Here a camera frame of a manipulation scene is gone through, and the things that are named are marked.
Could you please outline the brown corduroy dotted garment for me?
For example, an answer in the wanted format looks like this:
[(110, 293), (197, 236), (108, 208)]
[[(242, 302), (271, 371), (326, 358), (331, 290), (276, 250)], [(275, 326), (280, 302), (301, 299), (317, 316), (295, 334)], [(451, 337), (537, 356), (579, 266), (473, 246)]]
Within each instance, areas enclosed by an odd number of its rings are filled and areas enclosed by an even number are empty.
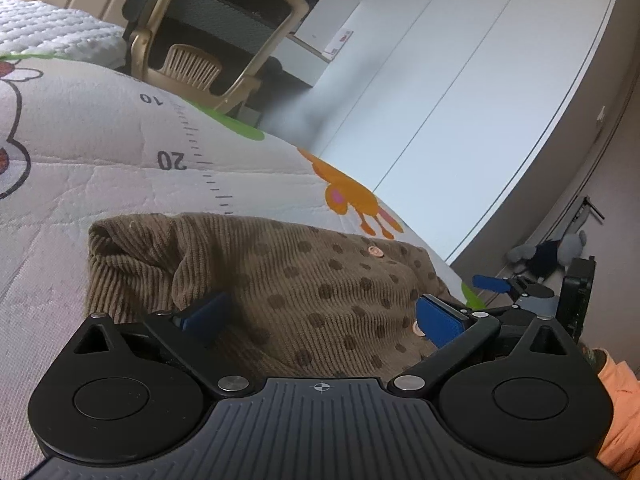
[(257, 217), (132, 214), (93, 224), (88, 246), (89, 312), (134, 322), (224, 292), (213, 356), (254, 379), (389, 380), (433, 350), (418, 299), (452, 298), (423, 248)]

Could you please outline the grey plush toy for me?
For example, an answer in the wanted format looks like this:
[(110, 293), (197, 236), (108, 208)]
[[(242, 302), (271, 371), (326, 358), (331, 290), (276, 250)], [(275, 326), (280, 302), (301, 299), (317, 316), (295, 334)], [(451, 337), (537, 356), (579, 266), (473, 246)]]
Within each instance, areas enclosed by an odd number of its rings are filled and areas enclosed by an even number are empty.
[(537, 281), (544, 281), (559, 268), (567, 268), (582, 254), (587, 244), (585, 231), (565, 234), (560, 240), (545, 240), (533, 245), (513, 247), (506, 253), (506, 261), (518, 266)]

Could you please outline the cartoon printed play mat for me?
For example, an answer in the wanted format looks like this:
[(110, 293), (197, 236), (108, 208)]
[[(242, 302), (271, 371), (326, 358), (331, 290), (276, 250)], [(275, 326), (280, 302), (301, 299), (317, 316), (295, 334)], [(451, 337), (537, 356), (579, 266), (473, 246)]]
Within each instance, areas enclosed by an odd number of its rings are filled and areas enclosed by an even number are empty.
[(1, 474), (40, 449), (26, 408), (84, 318), (88, 231), (119, 214), (257, 216), (368, 242), (420, 237), (317, 156), (108, 68), (1, 62)]

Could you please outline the white trash bin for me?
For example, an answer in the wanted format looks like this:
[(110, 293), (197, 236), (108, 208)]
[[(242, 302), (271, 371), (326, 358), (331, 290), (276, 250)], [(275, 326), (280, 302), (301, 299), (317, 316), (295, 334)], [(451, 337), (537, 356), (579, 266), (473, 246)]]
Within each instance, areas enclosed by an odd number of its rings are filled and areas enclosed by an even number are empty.
[(236, 108), (235, 118), (243, 124), (257, 128), (260, 120), (262, 119), (262, 113), (259, 110), (254, 110), (254, 108), (242, 103)]

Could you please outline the white box on desk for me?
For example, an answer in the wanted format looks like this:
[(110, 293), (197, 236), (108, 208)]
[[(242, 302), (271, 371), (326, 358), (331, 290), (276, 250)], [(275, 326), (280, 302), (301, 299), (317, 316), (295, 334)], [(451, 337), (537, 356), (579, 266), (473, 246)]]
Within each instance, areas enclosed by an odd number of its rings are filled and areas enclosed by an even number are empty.
[(332, 60), (345, 42), (344, 26), (359, 0), (305, 0), (309, 11), (294, 37), (324, 58)]

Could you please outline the white quilted mattress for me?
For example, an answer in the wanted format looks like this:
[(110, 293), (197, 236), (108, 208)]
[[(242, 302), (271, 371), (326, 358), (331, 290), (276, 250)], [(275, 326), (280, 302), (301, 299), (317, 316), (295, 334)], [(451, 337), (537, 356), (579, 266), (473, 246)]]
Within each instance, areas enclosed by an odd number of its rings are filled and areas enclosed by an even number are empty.
[(50, 56), (108, 68), (125, 64), (124, 29), (42, 1), (1, 0), (1, 55)]

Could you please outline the beige mesh office chair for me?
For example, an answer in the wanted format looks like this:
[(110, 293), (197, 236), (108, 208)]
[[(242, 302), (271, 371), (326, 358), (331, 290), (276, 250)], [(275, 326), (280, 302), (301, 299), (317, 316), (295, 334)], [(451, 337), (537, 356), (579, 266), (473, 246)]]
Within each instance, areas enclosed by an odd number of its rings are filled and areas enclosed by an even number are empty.
[(124, 72), (227, 114), (308, 11), (306, 0), (126, 0)]

